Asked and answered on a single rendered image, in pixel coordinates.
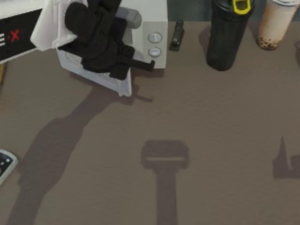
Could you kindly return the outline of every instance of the yellow handle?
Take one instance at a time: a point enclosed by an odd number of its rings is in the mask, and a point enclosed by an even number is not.
[[[241,2],[241,1],[246,2],[246,8],[245,9],[239,9],[238,8],[237,3]],[[232,3],[233,3],[234,12],[236,14],[245,15],[251,10],[251,0],[232,0]]]

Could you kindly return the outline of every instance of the table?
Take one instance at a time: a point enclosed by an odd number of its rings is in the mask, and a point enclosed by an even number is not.
[[[71,75],[55,51],[12,61],[0,146],[21,163],[0,224],[299,224],[300,24],[274,52],[248,29],[226,72],[205,63],[208,25],[185,24],[165,71],[134,71],[132,98]]]

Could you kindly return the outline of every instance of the brown table surface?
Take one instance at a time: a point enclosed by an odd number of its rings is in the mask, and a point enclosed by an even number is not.
[[[0,147],[21,162],[0,224],[300,224],[300,24],[274,52],[248,29],[227,72],[205,63],[208,24],[185,24],[164,73],[134,71],[129,99],[55,51],[10,62]]]

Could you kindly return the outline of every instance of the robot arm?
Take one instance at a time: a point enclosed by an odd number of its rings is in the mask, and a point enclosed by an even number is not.
[[[135,49],[122,41],[126,28],[138,28],[142,17],[120,7],[121,1],[0,1],[1,8],[10,10],[0,14],[0,63],[36,49],[58,48],[81,57],[85,70],[118,80],[126,78],[130,67],[151,71],[154,61],[134,60]]]

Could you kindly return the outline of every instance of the bottle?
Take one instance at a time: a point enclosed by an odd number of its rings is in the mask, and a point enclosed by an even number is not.
[[[267,0],[258,34],[262,49],[279,47],[298,7],[298,0]]]
[[[225,71],[233,66],[256,0],[212,0],[209,66]]]

